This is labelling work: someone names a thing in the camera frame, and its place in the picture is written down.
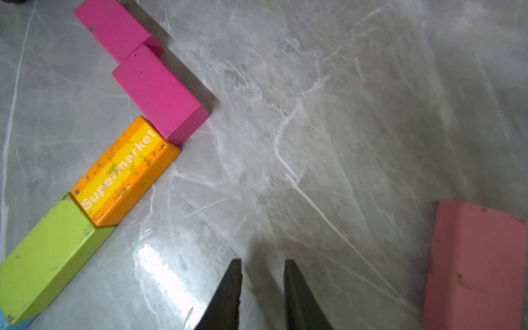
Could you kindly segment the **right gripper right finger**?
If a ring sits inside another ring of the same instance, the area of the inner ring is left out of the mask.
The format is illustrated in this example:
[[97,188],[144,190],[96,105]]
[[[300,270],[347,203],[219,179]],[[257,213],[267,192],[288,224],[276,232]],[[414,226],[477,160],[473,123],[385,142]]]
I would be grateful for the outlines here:
[[293,259],[285,261],[283,282],[287,329],[333,329]]

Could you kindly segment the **orange cylinder block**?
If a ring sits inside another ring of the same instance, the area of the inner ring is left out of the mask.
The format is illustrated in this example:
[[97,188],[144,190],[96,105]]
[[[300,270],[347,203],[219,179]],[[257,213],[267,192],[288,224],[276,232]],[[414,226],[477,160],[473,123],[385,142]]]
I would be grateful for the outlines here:
[[97,227],[114,226],[136,205],[180,149],[138,117],[71,189]]

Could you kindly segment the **pink block top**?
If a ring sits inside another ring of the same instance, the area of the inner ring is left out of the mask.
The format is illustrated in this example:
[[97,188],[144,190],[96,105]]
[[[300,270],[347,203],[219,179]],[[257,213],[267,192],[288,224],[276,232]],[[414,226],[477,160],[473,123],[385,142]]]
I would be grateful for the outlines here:
[[473,203],[437,204],[422,324],[520,329],[527,222]]

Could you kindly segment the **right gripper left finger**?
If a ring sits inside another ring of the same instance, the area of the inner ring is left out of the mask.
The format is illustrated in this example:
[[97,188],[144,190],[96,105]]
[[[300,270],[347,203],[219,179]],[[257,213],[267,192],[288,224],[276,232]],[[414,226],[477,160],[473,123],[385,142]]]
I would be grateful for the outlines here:
[[230,262],[206,311],[195,330],[238,330],[242,288],[242,264],[239,258]]

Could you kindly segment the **magenta block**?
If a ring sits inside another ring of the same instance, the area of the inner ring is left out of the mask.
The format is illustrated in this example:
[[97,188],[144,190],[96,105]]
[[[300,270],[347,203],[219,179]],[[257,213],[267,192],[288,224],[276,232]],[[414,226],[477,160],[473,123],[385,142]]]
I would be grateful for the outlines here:
[[210,112],[147,46],[141,45],[112,76],[163,139],[181,146]]
[[117,63],[141,45],[156,56],[164,53],[158,40],[119,1],[86,0],[74,15]]

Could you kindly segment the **green block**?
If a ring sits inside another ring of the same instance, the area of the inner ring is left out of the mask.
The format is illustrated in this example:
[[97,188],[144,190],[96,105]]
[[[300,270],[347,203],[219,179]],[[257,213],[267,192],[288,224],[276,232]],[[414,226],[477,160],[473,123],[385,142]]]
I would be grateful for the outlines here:
[[1,311],[9,324],[46,309],[115,230],[97,227],[67,193],[1,264]]

